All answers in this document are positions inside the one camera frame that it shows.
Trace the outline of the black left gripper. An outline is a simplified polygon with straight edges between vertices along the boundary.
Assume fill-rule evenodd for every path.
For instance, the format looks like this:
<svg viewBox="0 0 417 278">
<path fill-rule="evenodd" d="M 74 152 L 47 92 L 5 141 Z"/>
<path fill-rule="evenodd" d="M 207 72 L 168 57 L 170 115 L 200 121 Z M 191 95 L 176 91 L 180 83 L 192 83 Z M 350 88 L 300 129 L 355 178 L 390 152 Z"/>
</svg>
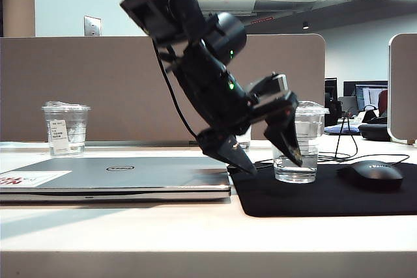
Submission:
<svg viewBox="0 0 417 278">
<path fill-rule="evenodd" d="M 204 155 L 248 174 L 257 174 L 234 135 L 243 134 L 253 124 L 265 122 L 265 137 L 295 165 L 302 165 L 295 126 L 299 101 L 288 89 L 285 75 L 272 73 L 245 89 L 226 73 L 198 88 L 194 96 L 196 111 L 212 128 L 197 135 Z"/>
</svg>

